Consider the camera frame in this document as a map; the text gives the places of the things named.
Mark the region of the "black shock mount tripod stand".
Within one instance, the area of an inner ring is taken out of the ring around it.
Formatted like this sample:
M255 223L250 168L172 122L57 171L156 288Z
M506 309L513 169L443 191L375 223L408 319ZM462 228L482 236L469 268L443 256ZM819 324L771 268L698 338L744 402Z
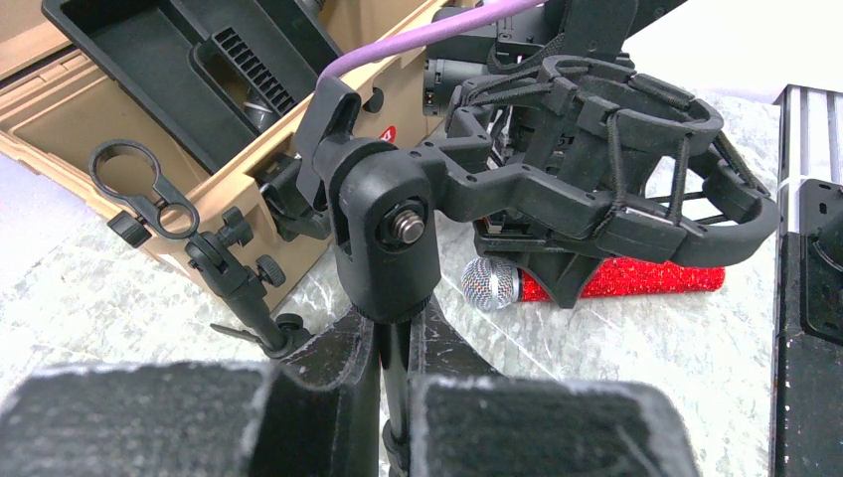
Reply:
M724 134L722 116L638 73L626 86L600 86L608 99L591 99L574 115L574 129L595 132L596 118L617 107L619 164L601 157L577 164L552 151L542 154L551 165L493 164L491 132L502 106L546 107L550 123L566 122L578 86L557 75L554 63L569 61L547 58L543 84L537 73L467 80L453 93L446 137L410 149L355 136L360 95L324 77L295 133L298 189L327 215L340 282L374 328L390 413L383 441L394 476L413 476L410 335L436 301L437 215L473 223L514 212L583 255L708 268L748 259L777 227L776 204Z

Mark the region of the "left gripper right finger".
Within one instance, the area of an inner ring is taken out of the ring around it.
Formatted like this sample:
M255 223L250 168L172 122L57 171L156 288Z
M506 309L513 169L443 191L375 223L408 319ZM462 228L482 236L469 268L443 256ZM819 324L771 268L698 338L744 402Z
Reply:
M410 335L413 476L695 476L683 420L659 389L502 375L436 301Z

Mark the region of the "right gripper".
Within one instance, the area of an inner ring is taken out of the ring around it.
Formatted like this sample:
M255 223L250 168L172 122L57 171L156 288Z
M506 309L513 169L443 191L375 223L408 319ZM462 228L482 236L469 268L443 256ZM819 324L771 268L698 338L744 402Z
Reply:
M553 37L536 51L515 48L507 40L497 40L487 57L488 71L513 81L539 75L545 83L547 58L564 56L567 64L554 63L554 72L578 86L571 103L571 114L563 125L550 123L547 108L502 106L492 127L494 145L490 161L504 165L526 159L530 165L551 165L544 152L562 152L577 164L589 164L597 157L614 165L620 163L621 145L614 114L605 111L593 122L595 132L574 129L576 113L583 112L591 99L608 99L600 86L626 86L634 77L634 62L621 50L627 37L675 9L679 1L547 1L540 9L542 28Z

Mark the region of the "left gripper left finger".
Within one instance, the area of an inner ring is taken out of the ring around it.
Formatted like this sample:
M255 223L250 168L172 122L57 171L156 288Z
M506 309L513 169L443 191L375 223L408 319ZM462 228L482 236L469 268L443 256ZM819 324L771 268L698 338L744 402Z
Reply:
M374 476L379 371L348 313L279 361L72 364L1 407L5 476Z

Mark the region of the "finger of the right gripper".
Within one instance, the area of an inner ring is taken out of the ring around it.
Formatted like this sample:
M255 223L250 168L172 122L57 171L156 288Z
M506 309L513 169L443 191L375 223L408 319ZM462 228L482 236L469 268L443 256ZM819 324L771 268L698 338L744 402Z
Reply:
M478 259L471 291L478 308L497 310L526 298L529 278L562 309L572 309L605 256L583 255L570 241L526 217L486 217L472 223Z

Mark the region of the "red glitter microphone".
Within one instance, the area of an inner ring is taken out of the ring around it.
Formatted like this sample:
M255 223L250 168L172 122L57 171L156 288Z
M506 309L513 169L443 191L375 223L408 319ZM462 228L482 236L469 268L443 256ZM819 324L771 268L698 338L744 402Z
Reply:
M725 281L722 267L700 268L671 262L609 258L587 281L580 298L714 292ZM550 302L546 289L525 270L499 258L471 260L461 275L463 296L475 308L495 311L517 302Z

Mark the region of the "small black tripod stand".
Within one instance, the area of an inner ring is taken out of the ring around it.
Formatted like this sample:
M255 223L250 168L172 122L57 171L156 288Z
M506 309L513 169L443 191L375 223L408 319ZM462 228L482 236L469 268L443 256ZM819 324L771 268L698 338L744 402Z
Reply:
M107 186L98 169L118 156L135 156L153 171L152 201L143 194L122 194ZM313 334L301 316L282 313L272 317L263 298L269 284L278 287L286 276L274 258L265 254L256 259L256 268L242 264L231 252L234 244L244 246L253 239L253 231L242 212L231 207L223 213L224 225L217 232L200 232L200 215L193 204L165 178L158 159L144 145L124 139L109 140L93 149L88 171L99 191L113 202L126 206L107 225L126 243L140 247L152 232L170 240L184 240L188 265L205 280L210 290L231 309L243 329L219 324L211 328L221 334L258 345L271 359L291 355L309 341Z

